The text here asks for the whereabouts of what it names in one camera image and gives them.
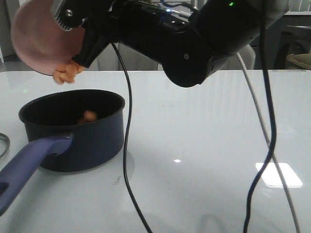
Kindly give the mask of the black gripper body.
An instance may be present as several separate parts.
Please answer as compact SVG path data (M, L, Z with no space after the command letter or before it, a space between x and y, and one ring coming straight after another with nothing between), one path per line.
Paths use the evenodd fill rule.
M51 14L64 31L82 27L82 45L72 57L77 64L89 68L110 43L122 43L121 18L135 0L54 0Z

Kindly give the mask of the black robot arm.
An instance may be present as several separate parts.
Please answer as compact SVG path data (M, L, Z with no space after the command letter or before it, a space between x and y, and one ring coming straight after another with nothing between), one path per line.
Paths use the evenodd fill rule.
M209 0L188 20L139 0L55 0L65 31L83 27L72 59L89 67L109 43L122 43L160 63L181 87L201 84L290 8L287 0Z

